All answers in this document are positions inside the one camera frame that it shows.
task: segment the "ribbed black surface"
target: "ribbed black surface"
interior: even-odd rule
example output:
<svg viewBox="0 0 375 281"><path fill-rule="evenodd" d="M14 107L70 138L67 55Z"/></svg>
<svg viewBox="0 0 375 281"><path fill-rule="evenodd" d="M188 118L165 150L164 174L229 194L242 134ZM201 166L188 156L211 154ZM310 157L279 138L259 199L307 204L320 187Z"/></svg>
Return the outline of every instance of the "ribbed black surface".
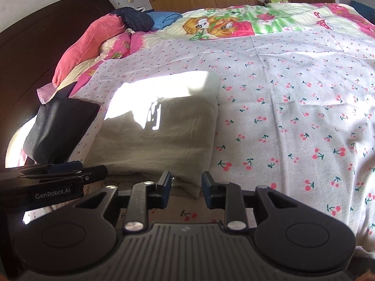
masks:
<svg viewBox="0 0 375 281"><path fill-rule="evenodd" d="M350 281L343 272L293 276L273 268L245 236L226 234L217 224L154 224L126 236L106 262L83 273L52 277L28 271L20 281Z"/></svg>

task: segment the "folded beige garment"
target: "folded beige garment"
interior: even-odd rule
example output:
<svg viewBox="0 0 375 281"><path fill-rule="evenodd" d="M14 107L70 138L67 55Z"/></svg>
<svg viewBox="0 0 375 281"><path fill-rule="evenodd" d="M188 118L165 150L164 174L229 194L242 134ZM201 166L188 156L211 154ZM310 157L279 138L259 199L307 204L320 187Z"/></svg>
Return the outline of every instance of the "folded beige garment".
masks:
<svg viewBox="0 0 375 281"><path fill-rule="evenodd" d="M108 174L139 172L153 181L168 170L173 185L198 197L211 161L219 83L215 73L193 72L125 86L114 96L106 116L111 118L104 120L84 165L104 164Z"/></svg>

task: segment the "folded black garment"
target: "folded black garment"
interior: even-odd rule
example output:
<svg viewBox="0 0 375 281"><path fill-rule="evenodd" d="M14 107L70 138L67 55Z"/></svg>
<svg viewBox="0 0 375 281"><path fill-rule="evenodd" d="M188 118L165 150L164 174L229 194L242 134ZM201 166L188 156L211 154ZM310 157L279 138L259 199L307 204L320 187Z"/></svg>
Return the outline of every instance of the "folded black garment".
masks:
<svg viewBox="0 0 375 281"><path fill-rule="evenodd" d="M64 163L94 121L100 106L74 98L42 104L24 152L39 164Z"/></svg>
<svg viewBox="0 0 375 281"><path fill-rule="evenodd" d="M148 14L131 7L121 7L111 13L121 17L125 27L135 32L148 32L154 25L154 20Z"/></svg>

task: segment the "silver bolt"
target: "silver bolt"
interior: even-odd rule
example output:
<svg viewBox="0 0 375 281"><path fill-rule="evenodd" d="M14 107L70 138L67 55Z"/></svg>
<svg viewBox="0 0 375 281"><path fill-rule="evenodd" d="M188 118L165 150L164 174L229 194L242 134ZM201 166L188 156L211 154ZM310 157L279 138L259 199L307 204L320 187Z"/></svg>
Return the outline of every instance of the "silver bolt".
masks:
<svg viewBox="0 0 375 281"><path fill-rule="evenodd" d="M125 224L125 229L127 231L140 231L143 229L143 224L141 222L127 222Z"/></svg>
<svg viewBox="0 0 375 281"><path fill-rule="evenodd" d="M243 230L246 228L246 224L241 221L231 221L228 223L227 227L231 230Z"/></svg>

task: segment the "bed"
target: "bed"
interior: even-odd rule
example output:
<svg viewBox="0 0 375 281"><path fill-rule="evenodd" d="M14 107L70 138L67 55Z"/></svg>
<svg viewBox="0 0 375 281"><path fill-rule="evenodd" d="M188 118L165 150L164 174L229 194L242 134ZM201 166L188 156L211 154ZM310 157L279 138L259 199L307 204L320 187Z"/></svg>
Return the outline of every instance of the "bed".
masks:
<svg viewBox="0 0 375 281"><path fill-rule="evenodd" d="M123 84L215 73L221 81L209 163L214 179L243 189L268 185L340 219L356 234L357 254L373 257L374 25L345 5L278 3L188 12L171 26L137 39L139 51L105 61L71 96L97 102L101 109L69 160L85 162L103 131L113 94ZM24 100L37 85L50 82L51 75L53 70L40 83L29 83L30 97ZM15 102L24 109L24 101ZM35 115L14 111L19 118L4 127L8 139L3 148ZM97 186L108 183L126 189L132 179L112 177ZM195 199L171 196L163 212L149 212L150 220L222 219L220 210L204 208L199 193L191 194ZM254 226L250 211L248 219Z"/></svg>

